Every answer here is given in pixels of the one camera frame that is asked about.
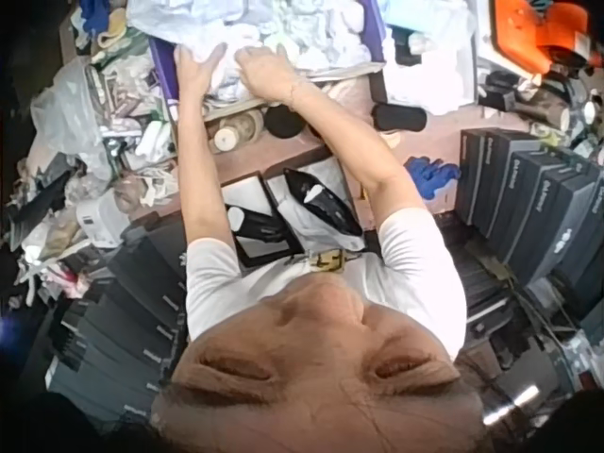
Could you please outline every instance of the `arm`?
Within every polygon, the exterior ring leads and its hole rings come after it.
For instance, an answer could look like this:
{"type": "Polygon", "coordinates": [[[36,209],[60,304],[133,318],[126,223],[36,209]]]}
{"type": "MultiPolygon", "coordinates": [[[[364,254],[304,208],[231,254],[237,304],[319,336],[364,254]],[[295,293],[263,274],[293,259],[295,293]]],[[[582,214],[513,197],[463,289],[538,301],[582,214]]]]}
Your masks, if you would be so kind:
{"type": "Polygon", "coordinates": [[[287,104],[321,134],[367,191],[378,228],[398,210],[425,208],[411,176],[376,131],[297,77],[283,53],[248,48],[238,52],[237,59],[251,92],[287,104]]]}
{"type": "Polygon", "coordinates": [[[210,85],[211,74],[226,48],[217,47],[203,64],[179,46],[175,51],[180,104],[178,107],[178,186],[187,243],[213,238],[235,249],[228,224],[225,202],[201,102],[210,85]]]}

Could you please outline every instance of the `shoe box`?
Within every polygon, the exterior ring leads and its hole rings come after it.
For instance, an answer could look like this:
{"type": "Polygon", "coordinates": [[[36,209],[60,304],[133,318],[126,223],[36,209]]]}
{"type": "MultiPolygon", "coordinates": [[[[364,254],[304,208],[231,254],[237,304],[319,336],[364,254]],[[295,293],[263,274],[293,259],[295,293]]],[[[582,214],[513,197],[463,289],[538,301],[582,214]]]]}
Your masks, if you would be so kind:
{"type": "Polygon", "coordinates": [[[543,174],[564,167],[563,160],[547,151],[522,153],[512,159],[501,206],[489,237],[497,258],[507,264],[527,224],[543,174]]]}
{"type": "Polygon", "coordinates": [[[469,129],[461,132],[460,170],[455,212],[466,225],[472,225],[478,198],[480,174],[484,160],[484,142],[488,129],[469,129]]]}
{"type": "Polygon", "coordinates": [[[604,243],[604,178],[596,184],[589,207],[585,213],[573,241],[556,273],[570,286],[576,286],[590,262],[597,254],[598,247],[604,243]]]}
{"type": "Polygon", "coordinates": [[[570,274],[578,261],[589,262],[580,249],[587,238],[604,236],[598,167],[529,134],[500,129],[463,131],[460,158],[456,212],[487,238],[520,283],[558,264],[570,274]]]}
{"type": "Polygon", "coordinates": [[[473,224],[484,237],[491,236],[512,157],[540,149],[539,139],[525,132],[502,129],[487,131],[473,215],[473,224]]]}
{"type": "Polygon", "coordinates": [[[596,180],[570,166],[544,172],[527,224],[508,265],[527,285],[544,277],[560,262],[577,234],[596,180]]]}

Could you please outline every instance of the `woman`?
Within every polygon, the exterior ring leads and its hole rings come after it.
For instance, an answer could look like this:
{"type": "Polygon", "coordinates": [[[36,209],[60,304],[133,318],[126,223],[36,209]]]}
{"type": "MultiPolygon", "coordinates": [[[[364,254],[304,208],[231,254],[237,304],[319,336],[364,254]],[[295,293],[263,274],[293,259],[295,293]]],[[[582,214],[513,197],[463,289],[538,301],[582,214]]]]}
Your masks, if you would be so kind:
{"type": "Polygon", "coordinates": [[[203,64],[176,50],[192,342],[155,426],[208,451],[477,449],[481,405],[453,365],[465,299],[438,228],[375,130],[266,48],[236,54],[243,83],[302,115],[365,188],[383,261],[332,274],[287,259],[242,277],[200,108],[225,50],[203,64]]]}

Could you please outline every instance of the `hand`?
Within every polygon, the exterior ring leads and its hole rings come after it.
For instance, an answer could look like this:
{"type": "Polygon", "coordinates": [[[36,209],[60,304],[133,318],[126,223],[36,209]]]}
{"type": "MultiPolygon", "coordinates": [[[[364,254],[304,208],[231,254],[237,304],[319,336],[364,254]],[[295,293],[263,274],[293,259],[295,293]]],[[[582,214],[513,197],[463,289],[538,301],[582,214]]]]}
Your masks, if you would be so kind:
{"type": "Polygon", "coordinates": [[[198,63],[193,59],[191,51],[183,45],[179,45],[175,49],[174,60],[176,62],[180,102],[201,103],[210,88],[211,75],[226,51],[227,45],[220,44],[212,50],[206,61],[198,63]]]}
{"type": "Polygon", "coordinates": [[[287,60],[283,46],[273,53],[268,47],[244,47],[235,54],[242,68],[242,82],[257,97],[288,104],[300,79],[287,60]]]}

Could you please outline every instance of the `forehead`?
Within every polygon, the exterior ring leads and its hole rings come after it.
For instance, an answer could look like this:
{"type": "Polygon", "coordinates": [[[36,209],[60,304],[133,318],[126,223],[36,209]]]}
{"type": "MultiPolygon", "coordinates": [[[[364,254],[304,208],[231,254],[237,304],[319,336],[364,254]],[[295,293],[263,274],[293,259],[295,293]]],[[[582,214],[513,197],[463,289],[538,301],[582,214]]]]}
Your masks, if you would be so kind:
{"type": "Polygon", "coordinates": [[[477,433],[481,408],[472,396],[346,401],[345,397],[300,397],[268,408],[172,408],[164,420],[179,442],[221,451],[312,451],[348,453],[383,450],[435,451],[466,445],[477,433]]]}

